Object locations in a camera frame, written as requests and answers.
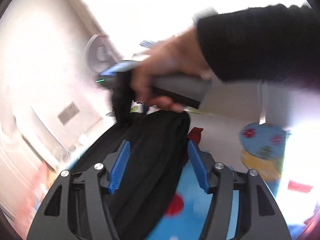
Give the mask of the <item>person's right hand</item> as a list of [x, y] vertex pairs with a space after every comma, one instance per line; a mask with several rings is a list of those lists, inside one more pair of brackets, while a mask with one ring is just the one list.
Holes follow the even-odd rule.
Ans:
[[136, 100], [148, 106], [177, 113], [184, 111], [184, 107], [170, 97], [152, 94], [151, 85], [156, 76], [184, 73], [204, 80], [211, 80], [215, 76], [200, 50], [194, 27], [155, 46], [149, 55], [133, 71], [131, 78]]

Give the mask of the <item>right forearm black sleeve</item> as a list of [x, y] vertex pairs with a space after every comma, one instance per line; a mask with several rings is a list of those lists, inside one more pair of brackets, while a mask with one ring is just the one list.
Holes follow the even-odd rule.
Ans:
[[204, 58], [224, 82], [319, 88], [319, 18], [307, 6], [208, 16], [198, 21], [197, 35]]

